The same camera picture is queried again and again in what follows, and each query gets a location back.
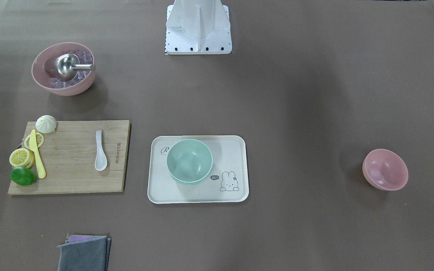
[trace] green bowl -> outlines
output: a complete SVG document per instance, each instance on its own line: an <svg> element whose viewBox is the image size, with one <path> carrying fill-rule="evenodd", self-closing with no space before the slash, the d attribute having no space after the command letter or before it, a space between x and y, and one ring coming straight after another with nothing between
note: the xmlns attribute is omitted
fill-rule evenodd
<svg viewBox="0 0 434 271"><path fill-rule="evenodd" d="M175 143L167 154L167 168L177 182L184 185L200 183L212 169L212 153L206 144L196 139Z"/></svg>

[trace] wooden cutting board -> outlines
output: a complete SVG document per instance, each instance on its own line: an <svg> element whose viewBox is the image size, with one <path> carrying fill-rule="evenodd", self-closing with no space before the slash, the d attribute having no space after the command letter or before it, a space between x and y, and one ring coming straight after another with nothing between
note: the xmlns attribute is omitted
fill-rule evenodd
<svg viewBox="0 0 434 271"><path fill-rule="evenodd" d="M35 129L28 122L23 141ZM108 166L95 170L97 130L102 130L103 150ZM122 192L125 184L127 150L130 136L129 120L96 120L57 122L54 132L44 135L40 147L46 177L28 186L13 181L8 194L68 194ZM36 174L36 164L31 169Z"/></svg>

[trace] knife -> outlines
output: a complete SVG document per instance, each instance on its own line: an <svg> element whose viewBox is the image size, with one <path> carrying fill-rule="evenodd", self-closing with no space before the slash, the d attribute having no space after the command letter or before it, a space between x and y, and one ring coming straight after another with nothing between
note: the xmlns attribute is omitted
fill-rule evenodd
<svg viewBox="0 0 434 271"><path fill-rule="evenodd" d="M38 178L43 179L46 177L46 171L41 161L40 152L38 151L38 143L36 142L36 130L32 130L29 135L29 149L35 153L36 171L38 172Z"/></svg>

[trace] gray cloth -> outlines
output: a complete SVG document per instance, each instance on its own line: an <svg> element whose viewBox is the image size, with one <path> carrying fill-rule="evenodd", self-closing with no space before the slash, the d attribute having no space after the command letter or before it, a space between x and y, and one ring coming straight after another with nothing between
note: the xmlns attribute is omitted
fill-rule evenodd
<svg viewBox="0 0 434 271"><path fill-rule="evenodd" d="M107 271L112 239L98 235L71 235L59 245L58 271Z"/></svg>

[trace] large pink bowl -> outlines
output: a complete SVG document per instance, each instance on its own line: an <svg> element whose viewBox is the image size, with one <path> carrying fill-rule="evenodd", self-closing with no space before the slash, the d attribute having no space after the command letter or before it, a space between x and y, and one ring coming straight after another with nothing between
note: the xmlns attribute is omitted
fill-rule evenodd
<svg viewBox="0 0 434 271"><path fill-rule="evenodd" d="M408 182L408 168L405 162L396 153L387 149L375 149L366 156L363 174L372 186L381 190L402 189Z"/></svg>
<svg viewBox="0 0 434 271"><path fill-rule="evenodd" d="M73 51L76 49L80 51L85 50L88 53L91 53L93 57L93 64L95 64L95 55L93 55L93 53L84 45L79 43L55 44L41 52L33 62L33 66L31 67L31 75L33 76L34 81L47 91L61 96L72 96L86 91L95 80L96 72L94 70L90 71L85 79L81 80L77 84L74 84L73 86L65 88L52 88L50 83L51 75L49 75L44 69L44 64L47 60L57 58L62 55L63 52L67 52L68 50Z"/></svg>

